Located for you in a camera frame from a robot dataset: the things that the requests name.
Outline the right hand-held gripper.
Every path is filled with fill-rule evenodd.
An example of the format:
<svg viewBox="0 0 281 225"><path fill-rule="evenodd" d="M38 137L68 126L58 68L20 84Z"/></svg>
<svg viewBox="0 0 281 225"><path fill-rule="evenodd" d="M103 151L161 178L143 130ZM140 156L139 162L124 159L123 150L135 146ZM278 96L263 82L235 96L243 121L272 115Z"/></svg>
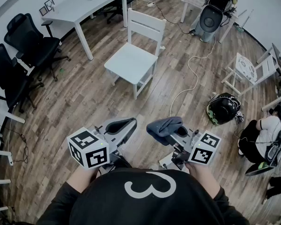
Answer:
<svg viewBox="0 0 281 225"><path fill-rule="evenodd" d="M202 133L181 126L166 140L174 147L171 160L181 170L187 163L208 165L222 139L207 130Z"/></svg>

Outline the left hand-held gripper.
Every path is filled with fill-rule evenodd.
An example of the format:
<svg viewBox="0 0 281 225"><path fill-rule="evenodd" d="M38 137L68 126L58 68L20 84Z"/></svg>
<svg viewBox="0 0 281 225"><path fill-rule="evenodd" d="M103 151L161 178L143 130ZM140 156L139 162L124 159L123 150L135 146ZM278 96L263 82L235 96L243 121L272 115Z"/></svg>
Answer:
<svg viewBox="0 0 281 225"><path fill-rule="evenodd" d="M86 170L112 164L119 156L118 147L128 141L136 127L135 118L82 127L67 137L70 154Z"/></svg>

